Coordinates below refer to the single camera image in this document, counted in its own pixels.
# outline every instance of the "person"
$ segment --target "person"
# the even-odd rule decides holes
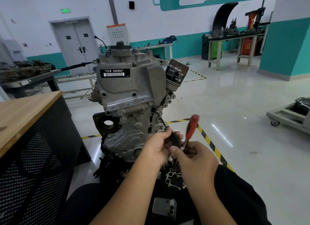
[[[186,156],[168,141],[171,132],[168,128],[146,141],[128,175],[91,225],[144,224],[158,172],[171,154],[180,164],[201,223],[236,225],[215,191],[214,177],[219,165],[215,155],[200,142],[189,142],[190,157]],[[180,132],[176,134],[183,139]]]
[[[186,154],[172,146],[168,139],[171,133],[171,128],[167,128],[165,132],[150,136],[112,197],[106,196],[107,190],[98,183],[76,189],[56,224],[153,224],[150,202],[156,191],[155,182],[160,168],[173,154],[187,186],[187,190],[180,191],[183,193],[177,201],[185,202],[186,208],[190,208],[190,211],[181,211],[180,216],[177,208],[177,217],[198,213],[198,223],[195,215],[194,224],[271,225],[263,200],[250,184],[219,164],[214,153],[198,141],[188,143]],[[180,132],[175,133],[183,139]]]

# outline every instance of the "black perforated metal panel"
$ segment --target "black perforated metal panel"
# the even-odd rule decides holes
[[[82,141],[63,105],[57,100],[0,159],[0,225],[54,223]]]

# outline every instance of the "barcode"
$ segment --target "barcode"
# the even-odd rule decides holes
[[[104,73],[104,76],[125,76],[124,72]]]

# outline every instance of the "exit sign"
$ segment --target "exit sign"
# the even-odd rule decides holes
[[[71,10],[70,10],[70,9],[61,9],[61,12],[62,12],[62,13],[70,13]]]

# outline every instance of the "person's right hand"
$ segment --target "person's right hand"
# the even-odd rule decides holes
[[[199,193],[204,188],[214,188],[214,177],[219,161],[216,156],[198,141],[188,142],[189,158],[178,147],[170,147],[171,153],[177,158],[182,178],[189,193]]]

